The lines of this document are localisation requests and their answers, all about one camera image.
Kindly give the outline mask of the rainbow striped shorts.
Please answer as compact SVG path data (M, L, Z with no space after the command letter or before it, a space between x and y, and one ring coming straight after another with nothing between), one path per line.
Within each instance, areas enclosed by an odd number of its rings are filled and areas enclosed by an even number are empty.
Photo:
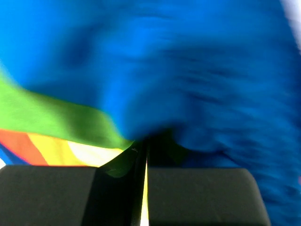
M186 167L254 176L301 223L298 0L3 0L0 128L125 150L162 134Z

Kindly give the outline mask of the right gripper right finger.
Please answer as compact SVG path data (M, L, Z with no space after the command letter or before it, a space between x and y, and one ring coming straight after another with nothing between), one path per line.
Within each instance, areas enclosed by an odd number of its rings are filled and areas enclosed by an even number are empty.
M147 140L151 226L268 226L253 176L245 169L180 168L167 135Z

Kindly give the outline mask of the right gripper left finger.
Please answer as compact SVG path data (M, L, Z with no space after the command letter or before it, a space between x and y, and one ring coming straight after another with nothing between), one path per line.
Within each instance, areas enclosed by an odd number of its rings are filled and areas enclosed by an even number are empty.
M133 144L101 167L8 165L0 171L3 226L137 226L147 151Z

